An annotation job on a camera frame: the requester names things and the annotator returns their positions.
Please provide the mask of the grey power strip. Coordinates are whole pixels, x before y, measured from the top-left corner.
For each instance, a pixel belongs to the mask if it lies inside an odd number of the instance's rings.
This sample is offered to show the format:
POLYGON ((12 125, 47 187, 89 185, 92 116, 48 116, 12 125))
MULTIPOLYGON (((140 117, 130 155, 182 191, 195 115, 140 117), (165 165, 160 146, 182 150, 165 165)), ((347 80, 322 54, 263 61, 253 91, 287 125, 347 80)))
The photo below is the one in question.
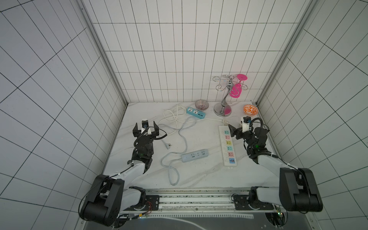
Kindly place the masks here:
POLYGON ((202 159, 209 156, 209 151, 207 149, 201 149, 190 153, 185 153, 181 156, 182 162, 187 163, 190 161, 202 159))

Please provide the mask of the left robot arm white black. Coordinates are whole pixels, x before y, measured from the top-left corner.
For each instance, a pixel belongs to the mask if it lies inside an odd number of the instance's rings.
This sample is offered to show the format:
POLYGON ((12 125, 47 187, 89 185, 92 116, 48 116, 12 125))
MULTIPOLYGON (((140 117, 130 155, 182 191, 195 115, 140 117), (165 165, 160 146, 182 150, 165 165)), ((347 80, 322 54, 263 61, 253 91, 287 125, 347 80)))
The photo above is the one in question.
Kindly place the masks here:
POLYGON ((135 125, 132 133, 135 141, 128 167, 111 175, 96 176, 78 207, 82 220, 119 228, 131 220, 122 211, 134 206, 140 209, 148 203, 145 189, 132 186, 131 182, 148 171, 154 154, 153 142, 163 139, 163 136, 159 126, 156 123, 150 126, 147 120, 142 121, 141 129, 135 125))

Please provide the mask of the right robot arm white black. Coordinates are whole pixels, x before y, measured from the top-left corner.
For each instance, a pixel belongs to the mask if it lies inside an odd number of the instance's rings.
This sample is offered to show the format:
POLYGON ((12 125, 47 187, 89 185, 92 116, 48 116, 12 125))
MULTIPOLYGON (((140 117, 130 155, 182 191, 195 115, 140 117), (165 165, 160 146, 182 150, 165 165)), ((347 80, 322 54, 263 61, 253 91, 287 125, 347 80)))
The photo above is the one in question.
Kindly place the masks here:
POLYGON ((244 140, 248 157, 257 165, 263 166, 279 178, 277 187, 253 186, 246 199, 253 210, 262 204, 283 207, 287 211, 301 213, 321 212, 323 201, 313 172, 285 162, 266 148, 268 130, 263 127, 235 128, 228 125, 231 137, 244 140))

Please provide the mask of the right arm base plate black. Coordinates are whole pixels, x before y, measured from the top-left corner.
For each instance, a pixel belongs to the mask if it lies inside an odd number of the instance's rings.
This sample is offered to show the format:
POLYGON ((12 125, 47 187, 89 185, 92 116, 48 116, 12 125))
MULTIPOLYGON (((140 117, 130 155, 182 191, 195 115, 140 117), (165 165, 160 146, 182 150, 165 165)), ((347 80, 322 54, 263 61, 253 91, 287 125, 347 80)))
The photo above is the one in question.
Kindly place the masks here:
POLYGON ((235 205, 235 209, 239 211, 274 210, 274 206, 272 204, 249 198, 248 195, 232 194, 231 201, 235 205))

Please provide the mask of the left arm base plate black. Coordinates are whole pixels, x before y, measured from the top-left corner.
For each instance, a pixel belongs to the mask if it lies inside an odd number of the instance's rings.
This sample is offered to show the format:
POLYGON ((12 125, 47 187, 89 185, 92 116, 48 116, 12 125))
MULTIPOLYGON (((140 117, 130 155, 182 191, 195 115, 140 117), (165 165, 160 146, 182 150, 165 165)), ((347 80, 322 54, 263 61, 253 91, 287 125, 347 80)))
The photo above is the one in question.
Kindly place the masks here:
POLYGON ((146 195, 146 200, 143 204, 137 204, 135 206, 125 209, 125 211, 157 211, 159 209, 160 196, 159 195, 146 195))

